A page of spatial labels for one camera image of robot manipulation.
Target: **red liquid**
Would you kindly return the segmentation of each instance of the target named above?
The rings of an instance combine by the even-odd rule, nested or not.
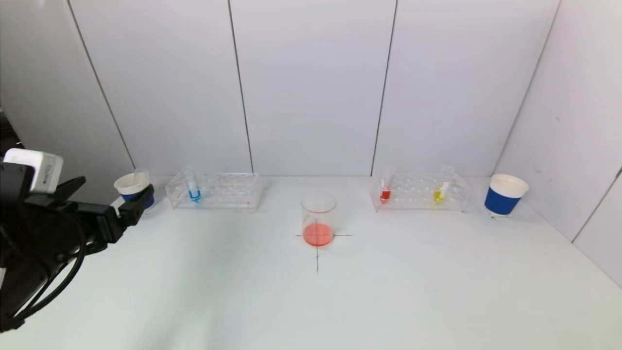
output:
[[[302,238],[314,247],[321,247],[333,240],[333,229],[327,224],[312,223],[305,227]]]
[[[383,189],[383,192],[380,195],[380,201],[382,203],[387,203],[389,201],[389,198],[391,198],[391,190],[387,188]]]

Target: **white paper cup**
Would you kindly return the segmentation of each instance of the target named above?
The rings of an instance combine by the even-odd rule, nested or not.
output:
[[[114,182],[114,188],[119,192],[121,197],[127,202],[133,197],[138,195],[142,190],[147,188],[151,181],[149,180],[149,173],[137,172],[127,174],[120,177]],[[145,208],[152,206],[154,203],[153,198],[147,203]]]
[[[529,185],[518,177],[495,174],[490,179],[490,188],[484,206],[492,214],[509,215],[527,190],[529,190]]]

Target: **black cable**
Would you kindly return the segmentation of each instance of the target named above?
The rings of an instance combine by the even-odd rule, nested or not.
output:
[[[24,308],[24,310],[27,310],[29,308],[32,307],[32,305],[34,305],[37,300],[39,300],[39,298],[41,298],[41,296],[43,295],[43,293],[45,292],[45,290],[52,284],[52,282],[58,277],[58,275],[65,269],[65,267],[67,267],[67,265],[69,265],[68,263],[64,263],[59,269],[58,272],[56,274],[54,274],[53,276],[51,276],[50,278],[47,279],[47,282],[45,282],[45,284],[43,285],[43,287],[41,287],[41,289],[39,289],[39,292],[37,293],[37,295],[35,295],[33,297],[33,299],[30,301],[30,303],[28,304],[28,306],[26,306]]]
[[[84,231],[82,230],[82,227],[79,225],[79,223],[73,217],[71,217],[69,214],[67,214],[67,213],[65,213],[65,212],[63,212],[61,210],[54,209],[54,208],[49,208],[49,207],[40,207],[40,208],[45,209],[47,211],[52,211],[55,214],[60,214],[60,216],[62,216],[66,221],[70,222],[72,224],[72,226],[74,226],[75,232],[77,233],[78,239],[80,240],[80,249],[78,251],[78,256],[76,258],[76,261],[73,263],[72,269],[69,271],[69,273],[67,274],[67,276],[65,277],[63,282],[61,282],[58,285],[58,287],[56,287],[41,302],[37,303],[34,306],[31,306],[30,308],[26,308],[23,311],[21,311],[20,313],[18,313],[17,315],[15,315],[12,318],[11,321],[12,322],[16,322],[16,323],[24,321],[27,317],[32,316],[34,313],[36,313],[37,311],[41,310],[46,305],[48,305],[59,294],[61,294],[61,292],[69,285],[69,283],[73,280],[75,275],[78,273],[78,270],[82,266],[82,262],[84,261],[84,257],[86,255],[85,254],[85,250],[86,250],[86,236],[84,235]]]

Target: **test tube with blue liquid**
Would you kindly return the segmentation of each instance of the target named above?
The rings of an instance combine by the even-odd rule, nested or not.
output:
[[[197,172],[191,166],[184,166],[182,173],[183,179],[186,181],[186,187],[188,187],[190,200],[194,203],[199,203],[201,200],[201,190],[198,186]]]

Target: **test tube rack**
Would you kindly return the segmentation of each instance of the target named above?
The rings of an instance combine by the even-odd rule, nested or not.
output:
[[[396,173],[391,184],[391,195],[381,201],[383,191],[381,176],[373,178],[371,200],[380,210],[461,210],[465,211],[470,197],[470,186],[458,174],[450,176],[449,188],[442,203],[434,200],[434,191],[443,185],[441,174]]]
[[[259,207],[263,192],[259,174],[197,174],[197,181],[201,191],[197,202],[191,200],[182,173],[169,181],[165,189],[173,208],[255,211]]]

